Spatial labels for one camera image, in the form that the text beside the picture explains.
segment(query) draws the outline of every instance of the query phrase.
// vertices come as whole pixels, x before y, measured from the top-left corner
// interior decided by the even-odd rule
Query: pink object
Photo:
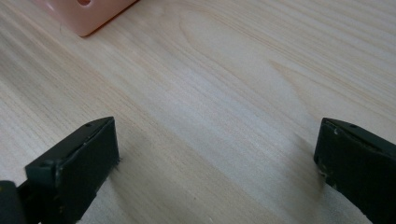
[[[89,35],[136,0],[33,0],[79,36]]]

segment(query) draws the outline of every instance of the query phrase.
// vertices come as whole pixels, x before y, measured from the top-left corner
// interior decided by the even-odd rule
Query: black object
[[[119,160],[113,118],[83,125],[28,164],[17,189],[0,181],[0,223],[76,223]]]
[[[373,223],[396,223],[396,146],[366,130],[323,119],[314,156],[326,183]]]

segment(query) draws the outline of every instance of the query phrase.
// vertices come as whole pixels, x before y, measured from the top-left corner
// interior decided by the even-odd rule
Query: wooden table
[[[369,223],[313,162],[323,117],[396,143],[394,0],[141,0],[87,38],[0,2],[0,179],[114,116],[80,223]]]

